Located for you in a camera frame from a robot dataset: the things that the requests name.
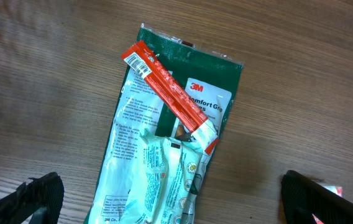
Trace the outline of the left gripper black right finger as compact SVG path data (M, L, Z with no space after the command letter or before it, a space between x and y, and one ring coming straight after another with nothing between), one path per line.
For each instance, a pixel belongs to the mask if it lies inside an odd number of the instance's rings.
M281 181L281 198L287 224L353 223L353 203L304 175L289 170Z

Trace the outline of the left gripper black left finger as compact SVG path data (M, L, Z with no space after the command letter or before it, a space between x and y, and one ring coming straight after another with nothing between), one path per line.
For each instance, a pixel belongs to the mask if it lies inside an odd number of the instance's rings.
M0 223L57 224L63 205L64 186L56 172L30 183L22 183L15 192L0 199Z

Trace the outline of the red tissue pack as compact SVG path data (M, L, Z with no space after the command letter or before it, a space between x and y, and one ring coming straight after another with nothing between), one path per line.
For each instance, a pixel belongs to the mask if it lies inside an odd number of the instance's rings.
M343 193L343 188L341 186L338 186L338 185L327 185L325 183L320 183L321 186L323 186L325 189L333 192L334 194L342 197L342 193ZM316 222L316 224L324 224L318 217L316 217L314 214L313 214L313 218Z

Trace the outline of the pale green wipes pack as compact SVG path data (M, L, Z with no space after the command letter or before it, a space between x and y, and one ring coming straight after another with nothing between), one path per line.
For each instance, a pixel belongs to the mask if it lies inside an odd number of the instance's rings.
M203 150L145 129L120 223L181 223Z

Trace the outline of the green glove package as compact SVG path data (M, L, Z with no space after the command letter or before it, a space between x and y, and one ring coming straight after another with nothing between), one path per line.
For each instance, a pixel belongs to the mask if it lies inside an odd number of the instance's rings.
M187 92L222 135L234 103L242 62L227 55L197 49L181 39L142 24L137 35ZM109 132L93 204L85 223L119 223L132 185L139 133L194 141L188 128L128 67Z

